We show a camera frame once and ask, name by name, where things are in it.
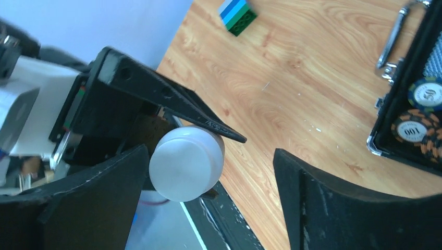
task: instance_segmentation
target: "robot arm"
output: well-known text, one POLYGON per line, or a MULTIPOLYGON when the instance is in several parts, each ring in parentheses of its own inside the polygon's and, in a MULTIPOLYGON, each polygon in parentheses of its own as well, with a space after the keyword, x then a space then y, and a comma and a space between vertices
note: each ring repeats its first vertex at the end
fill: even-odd
POLYGON ((40 49, 5 22, 0 26, 0 69, 7 72, 0 87, 0 148, 9 156, 40 156, 52 170, 64 162, 94 166, 128 147, 137 118, 157 116, 160 109, 246 141, 192 90, 113 48, 86 65, 40 49))

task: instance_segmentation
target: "white wall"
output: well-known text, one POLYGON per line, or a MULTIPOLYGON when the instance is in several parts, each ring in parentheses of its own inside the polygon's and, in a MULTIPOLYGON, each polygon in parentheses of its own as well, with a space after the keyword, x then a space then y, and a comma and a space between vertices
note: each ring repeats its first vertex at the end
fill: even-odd
POLYGON ((192 0, 0 0, 0 17, 90 62, 112 46, 156 69, 192 0))

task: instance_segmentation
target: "green lego brick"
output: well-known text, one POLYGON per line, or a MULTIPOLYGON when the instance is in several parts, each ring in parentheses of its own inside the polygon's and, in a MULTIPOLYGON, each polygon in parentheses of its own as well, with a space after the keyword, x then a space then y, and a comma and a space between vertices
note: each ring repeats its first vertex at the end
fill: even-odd
POLYGON ((247 4, 242 6, 241 9, 239 9, 239 11, 232 17, 232 19, 227 22, 226 24, 227 30, 230 30, 238 22, 238 20, 241 19, 241 17, 244 16, 246 12, 249 10, 250 7, 247 4))
POLYGON ((248 10, 235 25, 229 29, 229 32, 238 36, 247 26, 256 18, 256 14, 252 10, 248 10))

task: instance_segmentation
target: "poker chip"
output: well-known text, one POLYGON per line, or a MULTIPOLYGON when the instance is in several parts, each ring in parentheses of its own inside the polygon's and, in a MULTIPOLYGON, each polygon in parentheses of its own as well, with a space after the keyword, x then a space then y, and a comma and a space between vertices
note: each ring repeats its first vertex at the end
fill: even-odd
POLYGON ((402 113, 391 125, 393 136, 402 143, 421 146, 431 128, 439 127, 439 119, 427 112, 412 109, 402 113))
POLYGON ((442 78, 425 77, 408 89, 410 104, 426 112, 442 110, 442 78))
POLYGON ((421 152, 434 163, 442 162, 442 129, 430 128, 421 143, 421 152))

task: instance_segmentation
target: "metal case handle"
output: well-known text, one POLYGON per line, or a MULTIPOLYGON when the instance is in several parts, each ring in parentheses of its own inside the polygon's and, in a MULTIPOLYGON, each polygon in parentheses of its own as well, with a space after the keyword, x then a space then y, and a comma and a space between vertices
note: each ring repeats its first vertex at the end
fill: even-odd
POLYGON ((390 32, 390 36, 388 37, 387 43, 385 44, 384 49, 382 50, 382 53, 379 56, 379 60, 377 61, 376 64, 377 69, 386 66, 388 57, 390 56, 390 53, 399 37, 399 34, 405 23, 406 17, 410 12, 411 7, 413 7, 415 4, 422 4, 424 5, 425 8, 428 8, 431 4, 431 0, 428 1, 411 0, 400 9, 396 22, 390 32))

